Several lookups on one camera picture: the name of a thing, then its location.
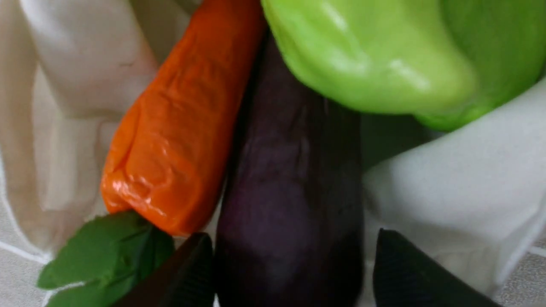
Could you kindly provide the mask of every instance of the orange carrot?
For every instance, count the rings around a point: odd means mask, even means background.
[[[202,229],[219,198],[233,128],[265,33],[259,0],[204,0],[125,114],[101,190],[171,235]]]

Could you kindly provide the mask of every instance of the white cloth bag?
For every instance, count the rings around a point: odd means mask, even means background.
[[[188,21],[174,0],[0,0],[0,202],[27,251],[51,257],[105,213],[98,184],[110,138]],[[544,118],[546,81],[364,173],[361,306],[373,305],[380,227],[483,293],[499,289],[546,222]]]

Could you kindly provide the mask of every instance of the eggplant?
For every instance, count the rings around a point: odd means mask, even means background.
[[[290,73],[269,35],[217,226],[222,307],[353,307],[363,286],[360,115]]]

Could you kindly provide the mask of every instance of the bell pepper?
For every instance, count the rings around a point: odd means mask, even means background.
[[[371,113],[456,129],[531,86],[544,0],[262,0],[292,73]]]
[[[534,85],[546,58],[546,1],[442,0],[445,22],[478,73],[478,92],[450,112],[417,119],[452,131],[511,101]]]
[[[478,87],[438,0],[262,0],[262,6],[290,71],[349,108],[441,111]]]

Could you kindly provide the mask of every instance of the toy vegetable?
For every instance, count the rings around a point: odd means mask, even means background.
[[[156,79],[123,118],[101,190],[171,235],[209,221],[232,131],[265,31],[259,0],[205,0]]]
[[[543,0],[262,0],[290,70],[353,109],[456,129],[538,77]]]
[[[173,252],[173,238],[134,211],[98,217],[43,268],[37,286],[58,290],[48,307],[110,307]]]
[[[222,306],[353,307],[363,284],[360,114],[266,46],[216,235]]]
[[[418,119],[451,131],[509,102],[534,85],[546,58],[546,1],[442,0],[445,22],[479,75],[461,108],[421,111]]]

